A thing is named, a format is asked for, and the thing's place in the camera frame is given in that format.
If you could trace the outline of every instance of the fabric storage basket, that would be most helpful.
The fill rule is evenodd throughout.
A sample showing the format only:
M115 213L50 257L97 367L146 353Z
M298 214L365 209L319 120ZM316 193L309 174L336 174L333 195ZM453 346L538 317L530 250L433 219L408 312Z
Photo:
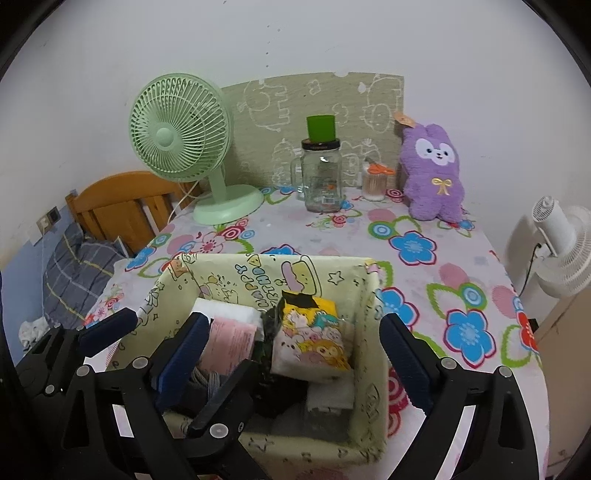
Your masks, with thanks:
M355 409L349 443L248 432L240 441L269 470L285 462L311 468L377 461L387 439L389 364L379 341L382 309L375 295L379 276L374 264L355 257L180 254L148 293L138 310L138 327L120 341L109 367L123 368L138 356L150 356L163 339L175 335L198 296L257 309L277 304L282 290L333 300L339 316L355 324ZM165 419L177 434L190 422L170 413Z

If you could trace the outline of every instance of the cotton swab container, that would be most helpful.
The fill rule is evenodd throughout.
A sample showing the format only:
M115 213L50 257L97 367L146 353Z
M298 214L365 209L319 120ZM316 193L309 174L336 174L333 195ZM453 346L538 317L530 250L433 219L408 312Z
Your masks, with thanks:
M381 202L386 198L388 177L395 171L378 163L364 162L362 171L361 194L370 202Z

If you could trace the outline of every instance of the wooden bed frame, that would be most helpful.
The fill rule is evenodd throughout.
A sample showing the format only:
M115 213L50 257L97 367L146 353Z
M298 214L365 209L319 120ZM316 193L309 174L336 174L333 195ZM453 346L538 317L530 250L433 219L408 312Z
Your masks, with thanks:
M158 234L150 225L142 202L161 231L173 211L170 197L180 201L185 196L183 189L188 192L192 186L163 180L149 171L130 171L99 180L77 196L70 194L66 202L72 217L85 231L99 240L114 241L119 236L137 254ZM189 203L191 198L183 201L181 207Z

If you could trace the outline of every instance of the table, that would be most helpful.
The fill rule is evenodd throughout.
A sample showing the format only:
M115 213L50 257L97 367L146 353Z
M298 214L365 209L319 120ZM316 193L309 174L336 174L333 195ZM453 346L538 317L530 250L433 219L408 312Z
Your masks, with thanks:
M465 211L457 224L437 219L417 222L410 218L399 190L389 190L381 202L369 202L358 189L345 189L342 210L325 215L308 212L290 187L261 191L263 205L229 224L200 226L190 211L183 212L136 258L117 266L86 323L123 307L139 308L179 252L374 258L384 313L398 313L416 337L463 368L513 369L532 422L543 479L550 434L540 356L521 301L476 219ZM208 280L208 288L224 288L218 278ZM382 460L346 471L298 473L295 480L389 477L424 419L423 412L410 404L393 369L389 380L389 442ZM467 408L438 478L453 474L471 418Z

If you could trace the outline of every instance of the plush bunny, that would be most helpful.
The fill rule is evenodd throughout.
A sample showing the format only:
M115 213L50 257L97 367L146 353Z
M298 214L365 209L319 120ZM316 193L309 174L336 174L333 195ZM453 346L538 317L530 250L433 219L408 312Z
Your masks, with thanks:
M462 220L464 187L460 159L439 125L416 124L404 129L400 163L408 174L404 194L417 220L439 217L449 223Z

